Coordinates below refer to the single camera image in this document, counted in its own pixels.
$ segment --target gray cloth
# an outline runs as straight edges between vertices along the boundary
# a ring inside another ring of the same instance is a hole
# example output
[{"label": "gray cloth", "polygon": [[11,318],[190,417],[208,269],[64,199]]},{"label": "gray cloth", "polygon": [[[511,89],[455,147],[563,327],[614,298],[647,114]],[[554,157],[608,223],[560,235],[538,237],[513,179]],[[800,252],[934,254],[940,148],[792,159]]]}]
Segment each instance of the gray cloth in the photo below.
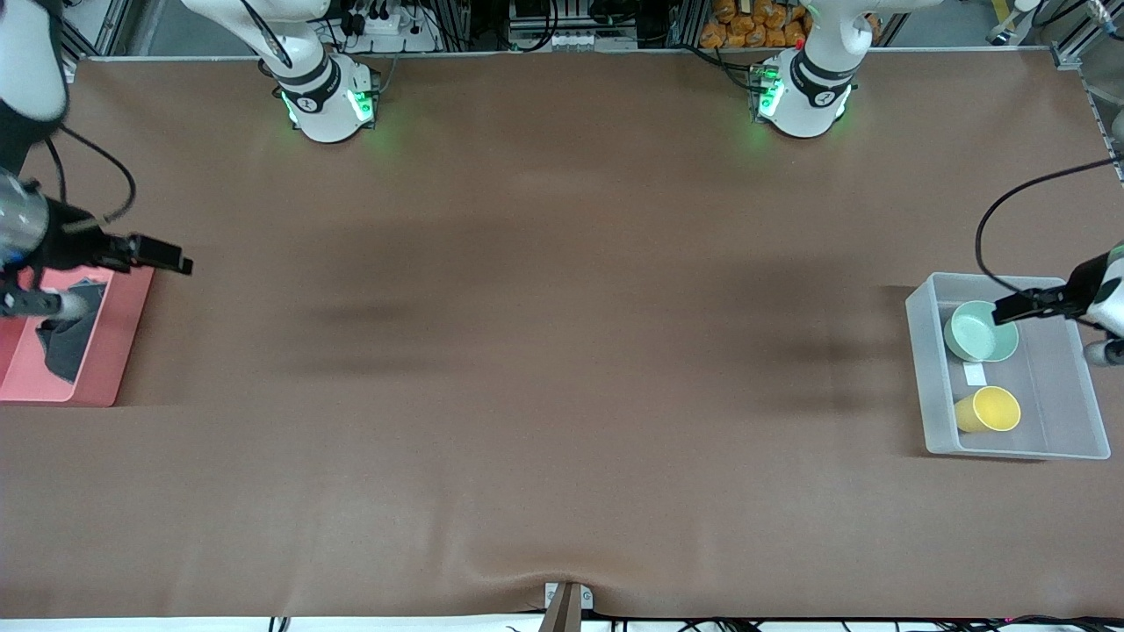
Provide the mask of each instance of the gray cloth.
[{"label": "gray cloth", "polygon": [[98,319],[101,297],[106,292],[106,283],[94,283],[82,279],[70,287],[70,291],[80,296],[90,306],[90,312],[76,320],[56,320],[48,318],[35,331],[43,343],[44,361],[47,370],[74,383],[78,370],[82,367],[82,356],[90,343],[93,323]]}]

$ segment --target snack package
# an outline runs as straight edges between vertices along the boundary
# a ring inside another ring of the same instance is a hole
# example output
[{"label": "snack package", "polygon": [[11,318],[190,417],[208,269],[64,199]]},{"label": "snack package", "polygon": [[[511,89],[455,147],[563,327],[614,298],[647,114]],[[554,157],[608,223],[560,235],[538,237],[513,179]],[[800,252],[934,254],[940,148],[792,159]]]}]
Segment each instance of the snack package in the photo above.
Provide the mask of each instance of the snack package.
[{"label": "snack package", "polygon": [[765,46],[769,48],[781,48],[785,46],[785,31],[779,28],[770,28],[765,31]]},{"label": "snack package", "polygon": [[777,9],[778,7],[772,3],[772,0],[753,0],[753,21],[765,24],[765,20],[777,12]]},{"label": "snack package", "polygon": [[800,26],[799,20],[785,25],[786,46],[796,46],[798,43],[804,42],[804,28]]},{"label": "snack package", "polygon": [[758,48],[765,45],[765,27],[758,25],[745,35],[746,48]]},{"label": "snack package", "polygon": [[752,16],[737,16],[736,18],[729,20],[729,34],[731,35],[749,35],[753,33],[753,28],[756,27],[753,24]]},{"label": "snack package", "polygon": [[785,26],[787,17],[788,9],[780,4],[773,4],[769,0],[756,0],[753,3],[753,21],[765,25],[765,28]]},{"label": "snack package", "polygon": [[714,9],[714,17],[722,24],[729,24],[729,20],[737,16],[737,4],[734,0],[714,0],[710,4]]},{"label": "snack package", "polygon": [[699,48],[718,48],[726,40],[726,25],[707,22],[699,37]]}]

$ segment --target pink tray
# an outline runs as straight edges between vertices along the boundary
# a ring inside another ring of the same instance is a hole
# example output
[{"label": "pink tray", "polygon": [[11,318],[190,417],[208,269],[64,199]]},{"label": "pink tray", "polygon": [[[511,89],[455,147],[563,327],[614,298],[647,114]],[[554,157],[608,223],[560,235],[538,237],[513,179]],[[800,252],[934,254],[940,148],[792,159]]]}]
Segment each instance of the pink tray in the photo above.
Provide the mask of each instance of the pink tray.
[{"label": "pink tray", "polygon": [[24,406],[112,406],[125,374],[153,270],[128,274],[100,268],[47,271],[43,287],[65,290],[82,279],[106,283],[106,292],[74,383],[44,363],[35,328],[43,318],[0,318],[0,404]]}]

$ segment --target transparent container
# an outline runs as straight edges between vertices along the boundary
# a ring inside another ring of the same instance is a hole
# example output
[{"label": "transparent container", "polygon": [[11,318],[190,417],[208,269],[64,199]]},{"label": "transparent container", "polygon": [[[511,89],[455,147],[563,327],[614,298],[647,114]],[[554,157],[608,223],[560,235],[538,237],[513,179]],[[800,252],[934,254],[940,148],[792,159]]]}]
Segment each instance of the transparent container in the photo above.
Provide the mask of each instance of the transparent container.
[{"label": "transparent container", "polygon": [[[1064,282],[1004,279],[1019,288]],[[1016,322],[1019,345],[1003,362],[966,363],[944,344],[944,322],[959,305],[1009,294],[982,274],[936,272],[906,299],[925,448],[935,454],[1007,459],[1107,459],[1108,439],[1076,323],[1061,317]],[[1018,399],[1018,426],[980,433],[957,428],[953,405],[981,386],[1003,387]]]}]

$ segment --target brown table surface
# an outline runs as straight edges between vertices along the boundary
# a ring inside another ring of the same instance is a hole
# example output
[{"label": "brown table surface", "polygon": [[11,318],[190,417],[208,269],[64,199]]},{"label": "brown table surface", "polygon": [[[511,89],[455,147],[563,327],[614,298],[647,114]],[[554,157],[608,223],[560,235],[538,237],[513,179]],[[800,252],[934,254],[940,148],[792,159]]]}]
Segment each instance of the brown table surface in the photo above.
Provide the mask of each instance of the brown table surface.
[{"label": "brown table surface", "polygon": [[[689,55],[402,61],[320,146],[251,63],[84,63],[185,245],[111,409],[0,409],[0,614],[1124,615],[1124,458],[926,455],[903,301],[1105,156],[1045,52],[871,55],[796,141]],[[62,141],[71,198],[112,168]],[[28,174],[54,179],[36,155]],[[1121,238],[1111,169],[996,270]],[[1124,372],[1095,371],[1109,440]]]}]

